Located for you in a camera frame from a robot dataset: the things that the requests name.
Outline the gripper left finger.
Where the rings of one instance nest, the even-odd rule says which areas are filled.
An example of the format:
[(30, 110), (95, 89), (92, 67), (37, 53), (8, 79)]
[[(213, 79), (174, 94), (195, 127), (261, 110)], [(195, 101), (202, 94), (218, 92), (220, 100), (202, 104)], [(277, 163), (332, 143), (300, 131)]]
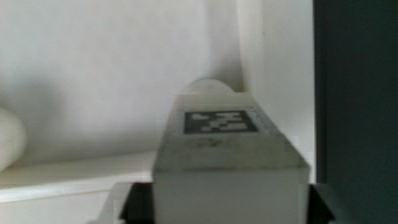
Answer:
[(152, 183), (117, 183), (102, 209), (87, 224), (154, 224)]

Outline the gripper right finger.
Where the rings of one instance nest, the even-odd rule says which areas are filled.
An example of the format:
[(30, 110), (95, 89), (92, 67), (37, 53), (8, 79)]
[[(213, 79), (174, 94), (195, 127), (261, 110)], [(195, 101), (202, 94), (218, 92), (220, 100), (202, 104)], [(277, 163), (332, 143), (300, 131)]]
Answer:
[(337, 194), (326, 184), (309, 188), (307, 224), (349, 224), (349, 216)]

